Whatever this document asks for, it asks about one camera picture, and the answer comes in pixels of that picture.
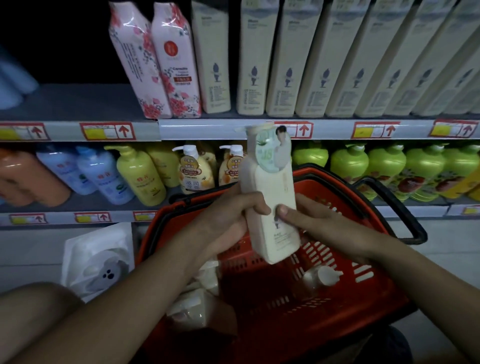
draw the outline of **red shopping basket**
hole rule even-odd
[[[297,193],[394,236],[377,209],[356,191],[356,186],[365,183],[408,227],[413,237],[402,239],[405,243],[420,244],[427,240],[418,221],[374,178],[364,177],[350,185],[311,164],[300,166],[293,176]],[[161,249],[225,190],[193,194],[160,209],[144,237],[137,262]],[[353,263],[312,239],[289,258],[269,265],[252,250],[247,234],[218,259],[222,298],[235,309],[239,335],[215,355],[210,354],[206,360],[209,363],[281,363],[312,350],[317,358],[326,356],[368,335],[376,325],[389,324],[416,310],[381,269]],[[344,274],[335,286],[323,289],[316,298],[297,300],[291,287],[319,263]],[[184,341],[178,342],[170,335],[165,319],[152,331],[143,349],[153,363],[192,363],[192,358],[198,357],[198,352],[187,349]]]

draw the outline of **basket handle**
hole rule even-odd
[[[413,236],[412,238],[402,238],[399,239],[400,241],[408,245],[419,245],[427,241],[428,235],[423,226],[388,188],[371,176],[365,176],[361,180],[356,181],[353,184],[353,187],[358,188],[362,184],[366,184],[374,190],[387,203],[387,205],[392,208],[411,232]]]

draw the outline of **brown bottle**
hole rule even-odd
[[[0,197],[11,206],[26,206],[34,200],[30,194],[25,194],[19,188],[6,180],[0,179]]]
[[[48,207],[61,205],[70,197],[70,189],[27,152],[0,148],[0,178]]]

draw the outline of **person's left arm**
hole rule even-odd
[[[198,269],[246,232],[243,210],[269,214],[237,185],[127,278],[61,321],[11,364],[126,364]]]

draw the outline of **person's right hand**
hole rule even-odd
[[[302,194],[296,194],[297,209],[285,205],[276,208],[277,215],[285,222],[306,230],[313,238],[334,248],[353,261],[368,264],[378,260],[382,248],[399,240],[360,225],[327,206]]]

